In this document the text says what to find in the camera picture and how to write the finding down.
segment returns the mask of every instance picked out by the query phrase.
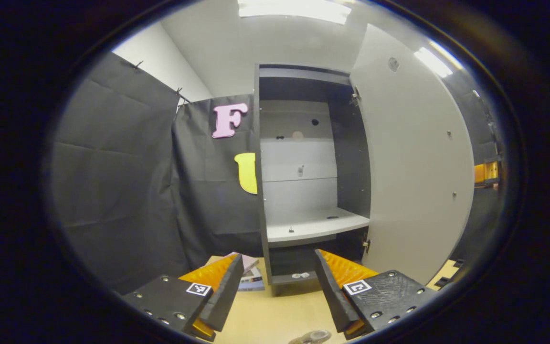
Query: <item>table surface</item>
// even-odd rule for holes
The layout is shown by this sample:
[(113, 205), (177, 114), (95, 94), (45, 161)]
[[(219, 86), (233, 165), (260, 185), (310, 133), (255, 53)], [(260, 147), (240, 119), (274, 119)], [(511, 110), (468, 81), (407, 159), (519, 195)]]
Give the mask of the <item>table surface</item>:
[[(220, 257), (213, 256), (212, 263)], [(264, 259), (258, 258), (258, 268), (266, 279)], [(316, 330), (327, 330), (332, 337), (326, 344), (344, 343), (343, 333), (337, 333), (324, 293), (315, 285), (284, 285), (273, 295), (264, 281), (263, 291), (237, 292), (221, 333), (216, 332), (216, 344), (288, 344), (294, 338)]]

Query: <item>cabinet door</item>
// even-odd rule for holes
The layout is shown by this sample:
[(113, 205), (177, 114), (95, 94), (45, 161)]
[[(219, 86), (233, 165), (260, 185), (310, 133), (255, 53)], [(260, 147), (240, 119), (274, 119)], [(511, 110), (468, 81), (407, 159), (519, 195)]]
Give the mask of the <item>cabinet door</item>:
[(455, 101), (413, 53), (369, 25), (350, 79), (360, 94), (371, 169), (364, 265), (428, 283), (465, 227), (474, 164)]

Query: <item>pink letter f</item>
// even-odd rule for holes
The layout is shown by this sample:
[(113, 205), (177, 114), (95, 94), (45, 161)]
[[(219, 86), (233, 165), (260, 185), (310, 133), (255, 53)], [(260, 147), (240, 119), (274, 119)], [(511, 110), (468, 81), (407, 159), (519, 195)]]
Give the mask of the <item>pink letter f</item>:
[(231, 123), (235, 127), (241, 124), (241, 113), (247, 112), (247, 105), (245, 103), (223, 105), (214, 107), (213, 110), (216, 111), (216, 131), (212, 133), (212, 137), (221, 139), (235, 135), (235, 130), (231, 129)]

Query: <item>ceiling light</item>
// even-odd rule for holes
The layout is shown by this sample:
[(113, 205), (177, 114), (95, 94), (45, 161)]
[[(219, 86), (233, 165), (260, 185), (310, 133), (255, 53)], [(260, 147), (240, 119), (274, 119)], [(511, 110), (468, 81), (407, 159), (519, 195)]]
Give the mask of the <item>ceiling light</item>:
[(458, 69), (463, 68), (460, 61), (458, 61), (458, 59), (456, 59), (453, 55), (451, 55), (447, 50), (445, 50), (445, 48), (440, 46), (438, 43), (430, 41), (430, 45), (432, 46), (432, 48), (436, 49), (437, 52), (441, 53), (441, 55), (445, 56), (451, 62), (451, 64), (454, 65), (456, 68)]
[(345, 24), (349, 7), (327, 0), (238, 0), (239, 17), (292, 15)]
[(418, 52), (415, 52), (415, 57), (419, 59), (419, 61), (422, 61), (426, 67), (430, 68), (432, 72), (435, 72), (440, 76), (441, 78), (444, 78), (445, 76), (453, 74), (453, 72), (443, 63), (441, 60), (438, 59), (433, 53), (430, 52), (430, 50), (427, 50), (426, 48), (420, 48)]

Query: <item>black fabric backdrop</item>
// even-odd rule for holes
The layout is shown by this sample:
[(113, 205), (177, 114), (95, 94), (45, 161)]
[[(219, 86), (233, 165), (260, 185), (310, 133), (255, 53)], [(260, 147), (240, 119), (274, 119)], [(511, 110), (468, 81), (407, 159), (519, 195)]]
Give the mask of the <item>black fabric backdrop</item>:
[[(235, 135), (212, 138), (214, 107), (245, 103)], [(190, 268), (211, 255), (231, 251), (262, 257), (257, 195), (239, 185), (237, 154), (253, 152), (253, 95), (229, 96), (185, 104), (173, 124), (174, 201)]]
[(121, 294), (188, 271), (170, 185), (178, 100), (109, 53), (79, 85), (55, 135), (61, 227), (83, 263)]

